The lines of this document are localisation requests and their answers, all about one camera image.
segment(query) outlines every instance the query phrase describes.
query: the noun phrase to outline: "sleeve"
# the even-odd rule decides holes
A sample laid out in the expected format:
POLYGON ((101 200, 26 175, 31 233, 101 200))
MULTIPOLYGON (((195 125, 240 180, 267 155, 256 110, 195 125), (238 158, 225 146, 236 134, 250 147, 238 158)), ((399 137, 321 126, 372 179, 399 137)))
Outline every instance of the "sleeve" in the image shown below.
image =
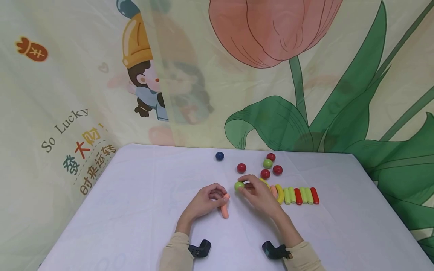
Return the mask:
POLYGON ((151 108, 156 109, 158 100, 157 92, 154 92, 145 87, 136 88, 136 96, 145 104, 149 105, 151 108))
POLYGON ((191 271, 193 256, 188 250, 190 238, 181 232, 173 234, 170 242, 163 249, 160 271, 191 271))
POLYGON ((310 243, 301 242, 286 251, 292 254, 292 259, 284 258, 288 271, 326 271, 310 243))

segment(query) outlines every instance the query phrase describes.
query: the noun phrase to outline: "left hand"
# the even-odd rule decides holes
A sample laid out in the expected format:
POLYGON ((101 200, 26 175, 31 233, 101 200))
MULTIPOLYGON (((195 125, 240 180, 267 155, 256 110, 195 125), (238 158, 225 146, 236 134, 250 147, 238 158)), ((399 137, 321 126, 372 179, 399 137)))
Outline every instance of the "left hand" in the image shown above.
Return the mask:
POLYGON ((190 235, 193 221, 227 203, 223 198, 226 194, 226 189, 218 183, 201 188, 179 218, 175 232, 190 235))
POLYGON ((218 183, 205 186, 199 190, 182 215, 192 220, 206 215, 227 203, 227 200, 223 198, 225 194, 227 194, 226 189, 218 183))

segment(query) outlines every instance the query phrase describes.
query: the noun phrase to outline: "pink tulip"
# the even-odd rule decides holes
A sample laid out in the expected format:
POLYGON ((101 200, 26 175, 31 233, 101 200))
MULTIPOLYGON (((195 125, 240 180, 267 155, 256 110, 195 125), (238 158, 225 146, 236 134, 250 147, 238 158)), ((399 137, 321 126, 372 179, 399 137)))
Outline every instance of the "pink tulip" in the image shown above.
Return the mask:
POLYGON ((317 44, 342 1, 210 0, 209 16, 233 57, 254 68, 269 68, 317 44))

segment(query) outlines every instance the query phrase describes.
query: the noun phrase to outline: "curtain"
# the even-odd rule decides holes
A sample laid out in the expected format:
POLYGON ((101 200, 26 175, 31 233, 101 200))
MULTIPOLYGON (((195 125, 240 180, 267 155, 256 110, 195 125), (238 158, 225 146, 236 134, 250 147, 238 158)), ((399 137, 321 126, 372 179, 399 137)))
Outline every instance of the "curtain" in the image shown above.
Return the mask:
POLYGON ((433 6, 5 1, 0 265, 37 270, 128 143, 351 153, 434 261, 433 6))

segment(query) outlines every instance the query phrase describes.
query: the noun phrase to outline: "black wrist strap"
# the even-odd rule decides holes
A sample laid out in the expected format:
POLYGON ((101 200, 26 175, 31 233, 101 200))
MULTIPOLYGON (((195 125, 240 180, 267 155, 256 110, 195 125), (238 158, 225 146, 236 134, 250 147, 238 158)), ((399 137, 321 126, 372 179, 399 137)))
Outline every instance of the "black wrist strap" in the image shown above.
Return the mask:
POLYGON ((208 253, 211 249, 211 242, 208 240, 202 240, 201 245, 199 247, 194 245, 189 245, 188 250, 194 258, 205 258, 208 256, 208 253))
POLYGON ((285 245, 280 245, 279 247, 275 248, 270 241, 266 241, 262 244, 262 250, 264 251, 265 255, 271 260, 278 260, 281 258, 293 258, 291 252, 286 251, 285 245))

